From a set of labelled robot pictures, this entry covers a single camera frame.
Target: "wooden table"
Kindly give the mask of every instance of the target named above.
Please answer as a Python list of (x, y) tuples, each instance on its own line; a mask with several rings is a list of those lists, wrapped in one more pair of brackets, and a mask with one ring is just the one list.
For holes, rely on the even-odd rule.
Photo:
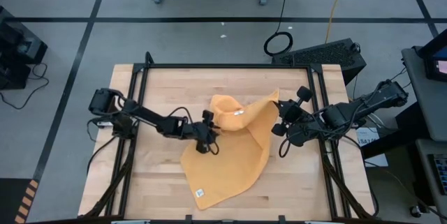
[[(110, 88), (127, 94), (132, 65), (116, 65)], [(346, 102), (346, 89), (339, 66), (324, 65), (323, 74), (330, 103)], [(318, 77), (314, 74), (319, 107)], [(201, 120), (214, 94), (233, 96), (241, 104), (252, 103), (280, 90), (280, 99), (296, 99), (300, 86), (308, 87), (307, 72), (301, 69), (165, 69), (149, 70), (144, 106), (168, 114), (179, 106), (187, 107), (194, 120)], [(138, 97), (140, 84), (137, 83)], [(312, 111), (311, 103), (302, 107)], [(95, 150), (110, 139), (111, 130), (98, 133)], [(349, 136), (356, 138), (352, 130)], [(280, 158), (282, 137), (272, 135), (270, 159), (258, 181), (244, 193), (204, 211), (196, 208), (180, 156), (188, 141), (166, 139), (154, 128), (140, 125), (131, 185), (126, 206), (127, 219), (274, 221), (285, 215), (289, 221), (330, 220), (328, 197), (318, 141), (303, 147), (292, 147), (287, 157)], [(79, 214), (89, 211), (110, 183), (118, 141), (102, 150), (91, 164), (80, 204)], [(369, 212), (374, 212), (371, 193), (360, 151), (347, 141), (339, 143), (339, 153), (346, 185)], [(342, 215), (339, 191), (334, 184), (339, 216)], [(117, 189), (115, 202), (121, 189)], [(117, 204), (113, 213), (117, 213)]]

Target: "orange striped tape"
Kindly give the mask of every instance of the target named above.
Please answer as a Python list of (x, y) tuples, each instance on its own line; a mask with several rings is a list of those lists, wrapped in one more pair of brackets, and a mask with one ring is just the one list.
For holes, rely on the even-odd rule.
[(34, 196), (36, 195), (39, 183), (35, 180), (31, 180), (27, 189), (25, 190), (25, 195), (22, 198), (22, 203), (17, 210), (17, 215), (15, 216), (16, 223), (25, 223), (27, 221), (28, 213), (33, 204)]

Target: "orange cloth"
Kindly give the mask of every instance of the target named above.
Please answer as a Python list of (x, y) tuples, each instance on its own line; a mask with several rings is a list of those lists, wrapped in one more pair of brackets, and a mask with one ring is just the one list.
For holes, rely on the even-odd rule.
[(246, 107), (230, 96), (211, 100), (220, 127), (219, 154), (200, 154), (196, 143), (185, 149), (181, 163), (199, 209), (206, 209), (250, 188), (267, 164), (271, 130), (278, 117), (276, 90)]

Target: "yellow cable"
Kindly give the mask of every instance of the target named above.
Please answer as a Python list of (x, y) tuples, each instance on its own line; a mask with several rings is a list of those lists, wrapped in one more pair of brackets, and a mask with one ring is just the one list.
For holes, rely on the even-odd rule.
[(335, 0), (334, 5), (332, 5), (332, 10), (330, 11), (328, 30), (326, 31), (326, 40), (324, 43), (328, 43), (329, 33), (330, 33), (330, 25), (332, 24), (332, 16), (334, 15), (335, 6), (337, 5), (338, 0)]

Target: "white paper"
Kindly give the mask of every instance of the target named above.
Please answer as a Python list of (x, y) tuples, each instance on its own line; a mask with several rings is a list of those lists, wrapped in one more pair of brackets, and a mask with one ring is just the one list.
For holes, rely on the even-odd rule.
[[(359, 128), (357, 129), (357, 141), (358, 144), (362, 147), (370, 142), (379, 139), (379, 134), (377, 133), (377, 129), (375, 128)], [(385, 154), (379, 154), (375, 157), (368, 158), (367, 162), (371, 162), (381, 167), (388, 167), (388, 161), (386, 160)], [(368, 163), (365, 163), (366, 167), (374, 167)]]

